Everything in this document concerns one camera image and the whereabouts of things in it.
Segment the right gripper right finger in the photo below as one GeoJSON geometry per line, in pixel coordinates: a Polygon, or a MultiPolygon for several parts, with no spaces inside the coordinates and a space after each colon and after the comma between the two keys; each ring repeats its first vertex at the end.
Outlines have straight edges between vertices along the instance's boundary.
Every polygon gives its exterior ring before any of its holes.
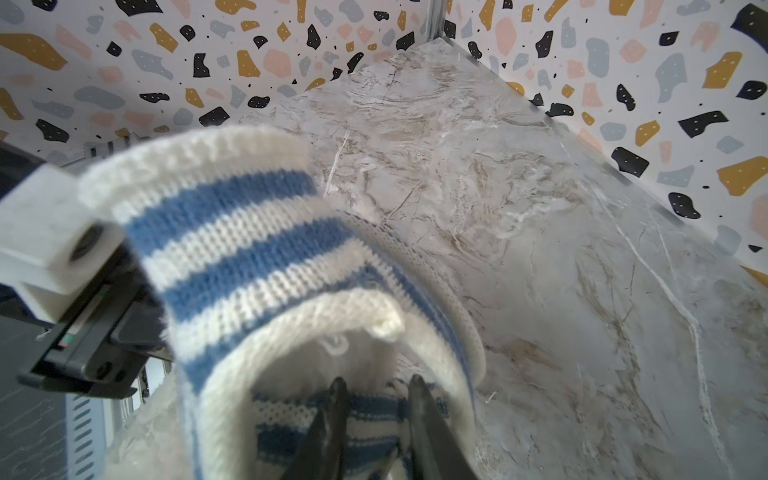
{"type": "Polygon", "coordinates": [[[413,478],[477,480],[425,380],[414,375],[408,391],[413,478]]]}

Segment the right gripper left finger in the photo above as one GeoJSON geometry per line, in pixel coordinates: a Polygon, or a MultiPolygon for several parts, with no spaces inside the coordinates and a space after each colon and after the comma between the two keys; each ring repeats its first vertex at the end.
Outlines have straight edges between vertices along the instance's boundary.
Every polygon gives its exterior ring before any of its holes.
{"type": "Polygon", "coordinates": [[[349,411],[347,384],[337,377],[328,388],[292,463],[281,476],[283,480],[344,478],[349,411]]]}

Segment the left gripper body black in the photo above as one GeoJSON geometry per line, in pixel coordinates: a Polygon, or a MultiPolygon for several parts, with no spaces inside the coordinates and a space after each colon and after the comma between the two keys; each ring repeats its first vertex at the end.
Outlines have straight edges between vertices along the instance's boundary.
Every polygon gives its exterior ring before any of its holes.
{"type": "MultiPolygon", "coordinates": [[[[53,165],[2,144],[1,199],[43,164],[53,165]]],[[[58,322],[37,319],[2,283],[1,316],[43,328],[43,338],[17,375],[21,384],[40,390],[129,398],[137,392],[133,383],[149,359],[172,360],[161,338],[162,309],[125,237],[58,322]]]]}

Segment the blue white striped knit sweater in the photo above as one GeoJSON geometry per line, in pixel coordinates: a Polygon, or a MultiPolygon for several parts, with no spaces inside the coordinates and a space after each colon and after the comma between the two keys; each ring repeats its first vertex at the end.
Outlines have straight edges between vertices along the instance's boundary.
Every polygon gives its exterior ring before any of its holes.
{"type": "Polygon", "coordinates": [[[486,360],[451,287],[389,229],[334,209],[303,142],[231,125],[143,142],[90,167],[80,202],[119,225],[165,318],[199,479],[277,479],[335,415],[345,479],[412,479],[417,396],[470,462],[486,360]]]}

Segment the white fluffy teddy bear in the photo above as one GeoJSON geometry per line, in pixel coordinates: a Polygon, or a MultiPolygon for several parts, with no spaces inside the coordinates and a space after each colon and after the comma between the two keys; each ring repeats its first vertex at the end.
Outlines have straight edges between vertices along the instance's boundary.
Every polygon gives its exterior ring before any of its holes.
{"type": "Polygon", "coordinates": [[[412,475],[401,347],[366,331],[251,337],[204,389],[173,373],[118,434],[108,479],[282,479],[331,383],[349,393],[343,479],[412,475]]]}

